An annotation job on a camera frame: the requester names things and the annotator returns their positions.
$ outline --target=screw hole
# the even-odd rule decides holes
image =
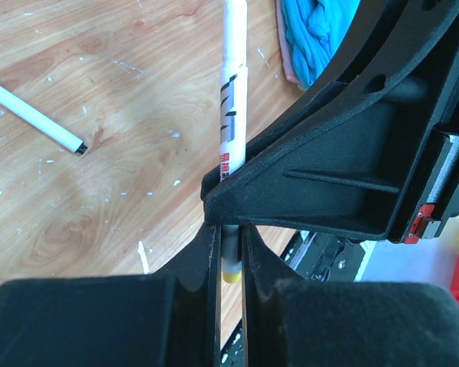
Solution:
[[[441,0],[423,0],[422,10],[423,11],[430,11],[435,8]]]
[[[364,86],[364,93],[376,93],[384,89],[386,84],[386,75],[380,74],[373,77],[366,86]]]

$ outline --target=black pen tip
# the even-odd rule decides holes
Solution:
[[[86,152],[86,150],[88,149],[89,147],[87,147],[84,143],[82,143],[78,149],[76,150],[75,153],[80,153],[80,154],[83,154]]]

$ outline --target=table surface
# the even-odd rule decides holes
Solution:
[[[139,241],[153,272],[194,237],[218,163],[222,21],[215,0],[0,0],[0,84],[90,147],[71,154],[0,106],[0,284],[140,274]],[[300,96],[275,0],[249,4],[248,58],[251,138]],[[293,231],[261,233],[279,252]],[[241,285],[222,287],[224,343]]]

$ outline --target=cloth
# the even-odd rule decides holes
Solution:
[[[347,33],[360,0],[276,0],[286,78],[309,88]]]

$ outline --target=white marker pen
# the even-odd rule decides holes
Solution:
[[[73,153],[85,153],[83,141],[0,86],[0,104]]]
[[[246,159],[246,0],[225,0],[223,14],[223,68],[221,69],[220,179],[224,180],[245,164]],[[236,283],[241,278],[239,227],[223,226],[221,233],[223,279]]]

